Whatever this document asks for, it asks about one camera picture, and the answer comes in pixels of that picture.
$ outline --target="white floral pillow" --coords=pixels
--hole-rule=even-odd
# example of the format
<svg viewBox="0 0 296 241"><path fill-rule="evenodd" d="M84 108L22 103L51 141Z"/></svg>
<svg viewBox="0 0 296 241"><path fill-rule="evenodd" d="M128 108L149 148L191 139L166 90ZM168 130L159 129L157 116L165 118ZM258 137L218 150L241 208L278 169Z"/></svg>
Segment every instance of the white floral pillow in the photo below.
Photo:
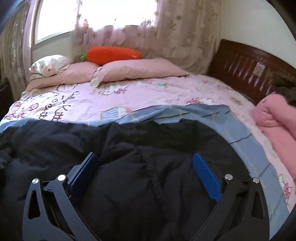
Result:
<svg viewBox="0 0 296 241"><path fill-rule="evenodd" d="M64 72L69 68L70 64L74 63L74 60L63 55L50 55L45 56L29 68L31 72L31 80L49 77L55 74Z"/></svg>

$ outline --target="white wall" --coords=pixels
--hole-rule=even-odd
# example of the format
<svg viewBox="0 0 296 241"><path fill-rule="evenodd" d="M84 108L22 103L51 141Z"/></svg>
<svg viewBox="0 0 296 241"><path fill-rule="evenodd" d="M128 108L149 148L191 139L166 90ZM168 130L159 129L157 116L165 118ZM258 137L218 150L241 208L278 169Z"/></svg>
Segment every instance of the white wall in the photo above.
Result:
<svg viewBox="0 0 296 241"><path fill-rule="evenodd" d="M296 40L266 0L222 0L221 38L262 49L296 68Z"/></svg>
<svg viewBox="0 0 296 241"><path fill-rule="evenodd" d="M71 57L71 49L70 33L60 34L32 46L32 63L53 54Z"/></svg>

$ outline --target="pillowcase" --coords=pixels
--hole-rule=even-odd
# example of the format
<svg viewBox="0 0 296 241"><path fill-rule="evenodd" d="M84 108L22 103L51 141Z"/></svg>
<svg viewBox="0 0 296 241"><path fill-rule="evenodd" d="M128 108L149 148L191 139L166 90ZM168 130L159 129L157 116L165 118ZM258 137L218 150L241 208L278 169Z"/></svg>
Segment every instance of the pillowcase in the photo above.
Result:
<svg viewBox="0 0 296 241"><path fill-rule="evenodd" d="M32 73L31 80L59 74L69 68L72 63L74 63L73 59L63 55L56 54L45 56L37 60L32 64L31 68L29 68Z"/></svg>
<svg viewBox="0 0 296 241"><path fill-rule="evenodd" d="M91 85L96 88L101 82L185 75L189 73L163 58L121 60L99 67L98 75L91 81Z"/></svg>
<svg viewBox="0 0 296 241"><path fill-rule="evenodd" d="M56 85L89 82L97 75L97 69L98 65L90 62L71 64L67 70L60 74L32 80L27 86L26 91Z"/></svg>
<svg viewBox="0 0 296 241"><path fill-rule="evenodd" d="M142 59L143 55L140 51L111 46L95 46L86 53L86 60L104 65L117 60Z"/></svg>

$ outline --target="folded pink blanket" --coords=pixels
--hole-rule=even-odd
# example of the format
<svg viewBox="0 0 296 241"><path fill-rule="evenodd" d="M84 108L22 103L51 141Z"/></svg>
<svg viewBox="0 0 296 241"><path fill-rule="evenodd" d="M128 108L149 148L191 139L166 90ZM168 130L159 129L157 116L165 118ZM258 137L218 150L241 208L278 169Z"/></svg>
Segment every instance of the folded pink blanket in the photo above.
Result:
<svg viewBox="0 0 296 241"><path fill-rule="evenodd" d="M253 119L296 181L296 108L283 96L271 94L255 107Z"/></svg>

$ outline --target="pink pillow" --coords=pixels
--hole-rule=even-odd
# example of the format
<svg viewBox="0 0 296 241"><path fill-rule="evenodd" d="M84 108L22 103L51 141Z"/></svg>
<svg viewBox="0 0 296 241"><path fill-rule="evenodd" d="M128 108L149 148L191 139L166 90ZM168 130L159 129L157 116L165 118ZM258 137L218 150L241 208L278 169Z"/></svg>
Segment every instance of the pink pillow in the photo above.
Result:
<svg viewBox="0 0 296 241"><path fill-rule="evenodd" d="M185 75L189 73L163 58L119 60L98 68L98 75L91 81L91 85L96 88L101 82Z"/></svg>
<svg viewBox="0 0 296 241"><path fill-rule="evenodd" d="M41 89L56 85L69 85L91 81L96 77L98 65L91 62L71 64L64 72L50 77L32 80L26 91Z"/></svg>

